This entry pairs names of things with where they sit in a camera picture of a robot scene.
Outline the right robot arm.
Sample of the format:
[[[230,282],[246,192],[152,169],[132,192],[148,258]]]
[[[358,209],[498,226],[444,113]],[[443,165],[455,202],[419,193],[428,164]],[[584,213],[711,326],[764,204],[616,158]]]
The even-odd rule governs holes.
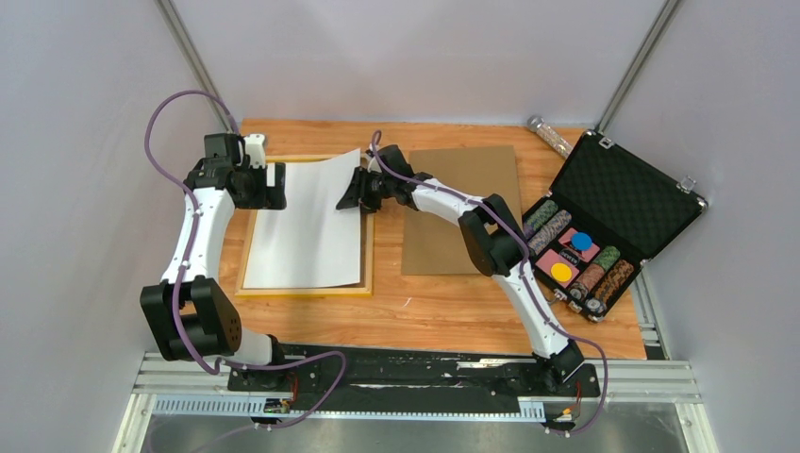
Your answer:
[[[535,277],[523,232],[502,196],[471,195],[434,176],[413,171],[396,145],[367,152],[368,162],[347,171],[350,180],[337,210],[375,213],[386,199],[432,214],[459,228],[475,269],[490,277],[508,298],[536,359],[541,386],[562,394],[587,367],[580,350],[585,340],[558,322]]]

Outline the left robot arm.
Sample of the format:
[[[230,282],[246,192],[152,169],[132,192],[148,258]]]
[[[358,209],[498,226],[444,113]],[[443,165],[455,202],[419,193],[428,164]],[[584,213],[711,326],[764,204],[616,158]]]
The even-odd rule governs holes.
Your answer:
[[[289,365],[277,338],[242,319],[218,279],[225,233],[236,210],[283,210],[286,166],[268,164],[263,134],[209,134],[205,155],[178,180],[184,219],[167,269],[142,289],[140,304],[158,352],[216,375],[227,365],[267,390],[281,388]]]

